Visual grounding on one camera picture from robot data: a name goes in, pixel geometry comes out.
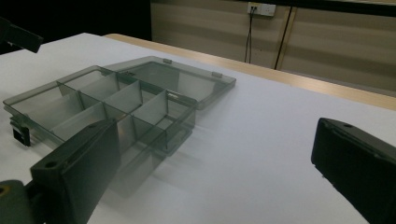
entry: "electrical cable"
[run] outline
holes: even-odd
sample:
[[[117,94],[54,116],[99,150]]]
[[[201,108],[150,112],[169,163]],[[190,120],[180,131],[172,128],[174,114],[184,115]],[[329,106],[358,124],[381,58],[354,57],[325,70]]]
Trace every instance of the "electrical cable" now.
[[[250,13],[249,13],[250,25],[249,25],[248,34],[247,34],[247,44],[246,44],[246,48],[245,48],[245,62],[246,62],[247,57],[248,57],[248,47],[249,47],[249,59],[248,59],[249,63],[251,62],[251,24],[253,22],[253,15],[254,15],[255,10],[256,10],[256,7],[252,7],[250,9]]]

